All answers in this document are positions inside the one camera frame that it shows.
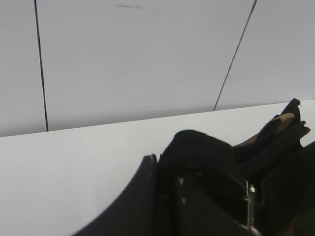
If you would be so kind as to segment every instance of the white shelf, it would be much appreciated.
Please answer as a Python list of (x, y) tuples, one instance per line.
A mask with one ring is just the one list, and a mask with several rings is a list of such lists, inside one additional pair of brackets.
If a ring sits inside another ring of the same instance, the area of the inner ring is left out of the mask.
[[(163, 152), (174, 134), (195, 129), (235, 145), (286, 103), (0, 138), (0, 235), (71, 235), (128, 184), (142, 157)], [(302, 102), (315, 129), (315, 100)], [(302, 139), (315, 141), (311, 131)]]

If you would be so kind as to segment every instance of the white wall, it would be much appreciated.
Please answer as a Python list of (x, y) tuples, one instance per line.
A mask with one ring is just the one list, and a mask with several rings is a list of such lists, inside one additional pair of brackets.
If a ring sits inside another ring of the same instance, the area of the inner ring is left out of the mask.
[(33, 0), (0, 1), (0, 137), (45, 131)]
[(258, 0), (217, 110), (315, 99), (315, 1)]
[(211, 111), (253, 0), (38, 0), (50, 130)]

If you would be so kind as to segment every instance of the panel seam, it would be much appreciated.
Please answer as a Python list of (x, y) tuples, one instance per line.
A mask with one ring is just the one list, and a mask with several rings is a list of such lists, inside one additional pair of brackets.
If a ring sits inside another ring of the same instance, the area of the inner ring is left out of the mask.
[(252, 12), (254, 11), (254, 8), (255, 8), (255, 6), (256, 6), (256, 2), (257, 2), (257, 0), (254, 0), (254, 3), (253, 3), (253, 5), (252, 5), (252, 9), (251, 9), (251, 11), (250, 11), (250, 14), (248, 15), (246, 24), (245, 24), (244, 29), (243, 29), (243, 32), (242, 32), (242, 34), (241, 34), (241, 38), (240, 38), (240, 40), (239, 40), (239, 42), (238, 42), (238, 44), (237, 44), (237, 47), (236, 47), (235, 53), (234, 53), (234, 55), (233, 55), (232, 61), (231, 61), (230, 66), (229, 66), (229, 68), (228, 68), (228, 70), (227, 70), (225, 79), (224, 79), (224, 81), (223, 81), (223, 84), (222, 84), (222, 87), (221, 87), (221, 89), (220, 89), (220, 92), (219, 92), (217, 101), (216, 101), (216, 103), (215, 103), (215, 106), (214, 106), (214, 108), (213, 108), (213, 111), (215, 111), (216, 108), (217, 108), (218, 102), (219, 102), (219, 100), (220, 100), (220, 97), (221, 97), (221, 94), (222, 94), (222, 91), (223, 91), (223, 87), (224, 87), (224, 85), (225, 85), (225, 83), (226, 83), (226, 79), (227, 79), (227, 77), (228, 77), (228, 75), (229, 75), (229, 73), (230, 73), (230, 70), (231, 70), (232, 64), (233, 64), (233, 62), (234, 62), (235, 56), (236, 56), (236, 54), (237, 54), (237, 51), (238, 51), (238, 49), (239, 49), (239, 47), (240, 47), (240, 45), (241, 45), (241, 41), (242, 41), (242, 39), (243, 39), (243, 36), (244, 36), (245, 30), (246, 30), (246, 28), (247, 28), (248, 22), (250, 21)]
[(47, 118), (47, 107), (46, 107), (46, 94), (45, 94), (43, 61), (42, 61), (42, 56), (41, 56), (41, 45), (40, 45), (39, 23), (38, 23), (38, 13), (37, 13), (37, 2), (36, 2), (36, 0), (34, 0), (34, 9), (35, 9), (35, 19), (36, 19), (36, 30), (37, 30), (37, 41), (38, 41), (38, 53), (39, 53), (41, 83), (42, 83), (43, 98), (44, 98), (44, 111), (45, 111), (46, 131), (49, 131), (49, 129), (48, 129), (48, 118)]

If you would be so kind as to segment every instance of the brown leather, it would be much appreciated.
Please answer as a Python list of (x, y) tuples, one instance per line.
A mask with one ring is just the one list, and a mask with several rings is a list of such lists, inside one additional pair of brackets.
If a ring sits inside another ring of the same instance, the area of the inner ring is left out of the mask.
[[(292, 121), (294, 120), (295, 115), (293, 113), (286, 113), (283, 114), (281, 116), (278, 116), (276, 118), (273, 118), (271, 121), (269, 121), (266, 125), (268, 125), (269, 123), (275, 121), (275, 120), (280, 120), (281, 123), (277, 129), (276, 135), (279, 135), (282, 131), (284, 131), (286, 128), (289, 127), (289, 125), (292, 123)], [(254, 136), (250, 137), (249, 139), (247, 139), (246, 141), (236, 145), (235, 147), (243, 147), (249, 144), (252, 144), (256, 141), (258, 134), (255, 134)]]

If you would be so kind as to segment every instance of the dark stain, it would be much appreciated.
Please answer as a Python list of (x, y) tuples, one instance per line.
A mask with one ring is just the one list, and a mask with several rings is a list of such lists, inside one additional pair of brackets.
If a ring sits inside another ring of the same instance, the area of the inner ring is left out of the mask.
[(128, 4), (117, 4), (117, 7), (121, 7), (121, 8), (133, 8), (133, 9), (145, 9), (145, 7), (141, 6), (141, 5), (128, 5)]

